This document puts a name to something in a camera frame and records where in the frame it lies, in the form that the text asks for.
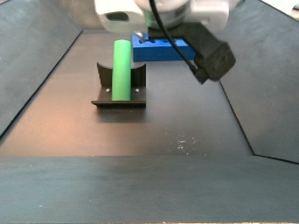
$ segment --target green foam block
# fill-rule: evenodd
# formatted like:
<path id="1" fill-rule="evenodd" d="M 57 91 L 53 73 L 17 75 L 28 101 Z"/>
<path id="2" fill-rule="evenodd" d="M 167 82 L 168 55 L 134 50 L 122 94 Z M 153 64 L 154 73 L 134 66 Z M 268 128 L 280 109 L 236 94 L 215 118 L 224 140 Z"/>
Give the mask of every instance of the green foam block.
<path id="1" fill-rule="evenodd" d="M 112 101 L 130 101 L 130 52 L 130 42 L 117 40 L 113 52 Z"/>

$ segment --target blue block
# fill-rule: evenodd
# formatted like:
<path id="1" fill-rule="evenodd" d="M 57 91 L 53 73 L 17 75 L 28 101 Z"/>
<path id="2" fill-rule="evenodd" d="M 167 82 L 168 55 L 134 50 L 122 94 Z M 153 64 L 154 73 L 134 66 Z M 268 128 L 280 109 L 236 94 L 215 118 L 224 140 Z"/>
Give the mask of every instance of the blue block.
<path id="1" fill-rule="evenodd" d="M 189 60 L 193 59 L 195 52 L 185 44 L 185 42 L 176 38 L 176 45 L 180 47 L 183 53 Z M 165 39 L 146 40 L 141 43 L 136 35 L 132 36 L 133 44 L 133 61 L 163 61 L 163 60 L 181 60 L 180 55 L 173 50 L 169 42 Z"/>

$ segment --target black cable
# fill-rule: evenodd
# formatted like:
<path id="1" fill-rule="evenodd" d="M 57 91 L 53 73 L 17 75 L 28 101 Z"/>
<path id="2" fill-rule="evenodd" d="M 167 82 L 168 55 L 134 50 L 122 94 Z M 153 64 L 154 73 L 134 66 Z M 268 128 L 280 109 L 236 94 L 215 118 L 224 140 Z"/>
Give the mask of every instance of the black cable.
<path id="1" fill-rule="evenodd" d="M 156 6 L 154 6 L 154 0 L 149 0 L 149 5 L 150 5 L 152 13 L 153 13 L 153 18 L 154 18 L 154 21 L 159 25 L 159 28 L 160 28 L 161 32 L 163 32 L 163 35 L 165 36 L 167 40 L 169 41 L 171 45 L 172 45 L 173 50 L 179 53 L 179 55 L 181 56 L 181 59 L 184 60 L 185 64 L 189 66 L 189 69 L 191 69 L 192 73 L 195 74 L 196 71 L 197 71 L 197 68 L 189 62 L 189 60 L 188 60 L 187 56 L 184 55 L 181 49 L 175 44 L 175 41 L 173 41 L 173 38 L 171 37 L 171 34 L 168 33 L 168 31 L 164 28 L 164 23 L 163 23 L 163 20 L 160 18 L 160 15 L 159 15 L 159 12 L 157 12 L 157 9 L 156 9 Z"/>

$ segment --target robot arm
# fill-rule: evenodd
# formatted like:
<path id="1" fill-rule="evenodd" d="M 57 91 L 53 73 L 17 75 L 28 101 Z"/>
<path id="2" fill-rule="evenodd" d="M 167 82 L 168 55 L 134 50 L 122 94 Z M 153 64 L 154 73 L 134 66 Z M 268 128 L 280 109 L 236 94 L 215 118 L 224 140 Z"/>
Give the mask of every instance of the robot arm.
<path id="1" fill-rule="evenodd" d="M 227 43 L 212 32 L 225 27 L 229 11 L 240 0 L 154 0 L 159 16 L 172 38 L 184 39 L 196 52 L 192 73 L 200 83 L 217 81 L 235 65 Z M 164 39 L 148 0 L 94 0 L 98 20 L 109 32 L 148 32 Z"/>

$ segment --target black holder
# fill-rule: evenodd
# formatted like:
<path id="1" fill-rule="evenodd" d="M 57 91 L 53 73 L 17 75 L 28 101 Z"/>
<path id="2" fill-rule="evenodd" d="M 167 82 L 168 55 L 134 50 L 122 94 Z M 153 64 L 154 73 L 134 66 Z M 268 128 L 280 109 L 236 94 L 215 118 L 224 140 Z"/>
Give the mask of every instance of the black holder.
<path id="1" fill-rule="evenodd" d="M 101 88 L 92 104 L 101 108 L 145 107 L 145 64 L 130 69 L 130 101 L 112 101 L 112 68 L 97 63 L 97 74 Z"/>

